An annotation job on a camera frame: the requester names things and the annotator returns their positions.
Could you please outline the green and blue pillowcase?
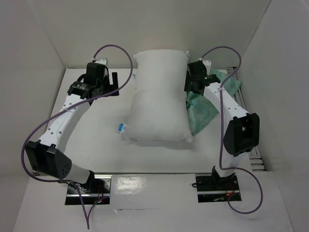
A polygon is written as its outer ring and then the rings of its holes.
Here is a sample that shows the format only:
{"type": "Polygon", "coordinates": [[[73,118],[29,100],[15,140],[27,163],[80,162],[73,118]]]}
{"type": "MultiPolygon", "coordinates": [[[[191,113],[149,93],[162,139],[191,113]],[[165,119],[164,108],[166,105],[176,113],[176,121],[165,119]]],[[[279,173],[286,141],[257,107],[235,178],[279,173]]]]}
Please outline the green and blue pillowcase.
{"type": "MultiPolygon", "coordinates": [[[[221,81],[224,81],[228,77],[228,74],[214,68],[210,69],[210,74],[217,75],[221,81]]],[[[224,88],[230,96],[234,97],[241,83],[235,77],[230,77],[225,82],[224,88]]],[[[219,113],[208,99],[193,92],[187,92],[186,109],[192,136],[200,133],[219,113]]]]}

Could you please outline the white pillow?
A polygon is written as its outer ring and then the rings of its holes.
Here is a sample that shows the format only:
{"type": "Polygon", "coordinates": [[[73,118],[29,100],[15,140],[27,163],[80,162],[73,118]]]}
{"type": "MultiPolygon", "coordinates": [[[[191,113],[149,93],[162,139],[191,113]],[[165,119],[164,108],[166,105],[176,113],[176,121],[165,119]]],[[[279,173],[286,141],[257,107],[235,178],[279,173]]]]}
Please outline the white pillow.
{"type": "Polygon", "coordinates": [[[137,141],[193,139],[184,91],[189,52],[161,49],[134,54],[138,67],[126,133],[137,141]]]}

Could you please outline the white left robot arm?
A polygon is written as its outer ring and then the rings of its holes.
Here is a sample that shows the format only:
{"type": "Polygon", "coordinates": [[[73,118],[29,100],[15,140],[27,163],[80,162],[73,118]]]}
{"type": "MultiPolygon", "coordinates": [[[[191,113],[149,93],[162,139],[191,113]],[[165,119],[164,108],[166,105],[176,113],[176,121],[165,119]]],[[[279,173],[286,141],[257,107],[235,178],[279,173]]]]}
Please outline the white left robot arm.
{"type": "Polygon", "coordinates": [[[85,193],[96,191],[104,182],[96,179],[91,170],[72,163],[65,154],[67,142],[83,114],[93,103],[93,97],[111,92],[117,96],[117,73],[109,73],[107,60],[87,64],[86,73],[70,85],[62,106],[63,114],[56,117],[38,141],[29,141],[26,154],[34,171],[74,181],[85,193]]]}

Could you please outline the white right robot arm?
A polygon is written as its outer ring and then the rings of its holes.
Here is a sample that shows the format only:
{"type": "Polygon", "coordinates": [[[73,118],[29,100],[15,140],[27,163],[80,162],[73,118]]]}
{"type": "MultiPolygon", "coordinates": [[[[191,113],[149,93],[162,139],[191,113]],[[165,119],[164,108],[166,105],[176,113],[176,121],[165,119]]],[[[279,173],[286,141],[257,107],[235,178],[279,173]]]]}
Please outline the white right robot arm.
{"type": "Polygon", "coordinates": [[[203,189],[212,186],[225,190],[233,183],[235,168],[245,153],[259,144],[260,119],[256,113],[243,109],[221,85],[215,74],[209,73],[206,61],[188,64],[184,90],[203,95],[223,117],[219,161],[213,167],[211,179],[197,181],[195,186],[203,189]]]}

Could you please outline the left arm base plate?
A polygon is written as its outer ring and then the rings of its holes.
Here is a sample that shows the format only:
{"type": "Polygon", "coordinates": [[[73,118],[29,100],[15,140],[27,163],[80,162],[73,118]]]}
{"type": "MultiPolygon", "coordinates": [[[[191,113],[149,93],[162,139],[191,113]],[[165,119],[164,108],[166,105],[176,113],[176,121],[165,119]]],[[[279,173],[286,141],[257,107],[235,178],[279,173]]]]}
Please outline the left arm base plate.
{"type": "MultiPolygon", "coordinates": [[[[96,185],[90,190],[82,188],[81,185],[76,184],[81,193],[83,202],[85,205],[92,205],[96,203],[98,205],[110,204],[110,191],[112,176],[96,174],[96,185]]],[[[73,187],[73,184],[69,184],[67,187],[65,205],[81,205],[78,191],[73,187]]]]}

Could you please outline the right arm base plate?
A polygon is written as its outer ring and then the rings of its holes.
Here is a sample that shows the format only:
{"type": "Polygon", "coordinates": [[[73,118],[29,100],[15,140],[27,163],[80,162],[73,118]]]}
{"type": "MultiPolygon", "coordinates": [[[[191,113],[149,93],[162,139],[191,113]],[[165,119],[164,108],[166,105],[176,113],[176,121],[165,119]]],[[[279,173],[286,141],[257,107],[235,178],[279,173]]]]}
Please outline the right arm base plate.
{"type": "Polygon", "coordinates": [[[231,180],[215,186],[213,178],[210,175],[197,175],[196,182],[192,187],[197,190],[197,199],[199,203],[226,202],[231,196],[230,201],[242,201],[239,190],[238,179],[234,175],[231,180]]]}

